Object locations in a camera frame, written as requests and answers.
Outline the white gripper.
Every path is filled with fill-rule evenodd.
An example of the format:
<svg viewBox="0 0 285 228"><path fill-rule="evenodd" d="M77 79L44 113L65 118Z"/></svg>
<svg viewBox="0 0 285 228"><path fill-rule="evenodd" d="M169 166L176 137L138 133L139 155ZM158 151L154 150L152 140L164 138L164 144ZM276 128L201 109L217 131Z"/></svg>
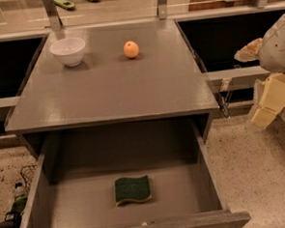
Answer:
<svg viewBox="0 0 285 228"><path fill-rule="evenodd" d="M256 80L254 85L249 123L256 130L262 130L275 120L285 106L285 14L273 24L263 39L247 43L234 58L244 63L257 60L258 54L261 68L275 72L266 80Z"/></svg>

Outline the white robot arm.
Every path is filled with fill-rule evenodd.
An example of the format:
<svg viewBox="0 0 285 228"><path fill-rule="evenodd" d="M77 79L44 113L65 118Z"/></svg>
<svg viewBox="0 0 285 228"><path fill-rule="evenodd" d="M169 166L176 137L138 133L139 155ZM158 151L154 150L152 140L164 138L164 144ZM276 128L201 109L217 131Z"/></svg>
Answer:
<svg viewBox="0 0 285 228"><path fill-rule="evenodd" d="M234 58L243 63L258 60L260 67L270 73L266 80L255 82L248 119L254 130L266 129L285 109L285 14L263 38L245 45Z"/></svg>

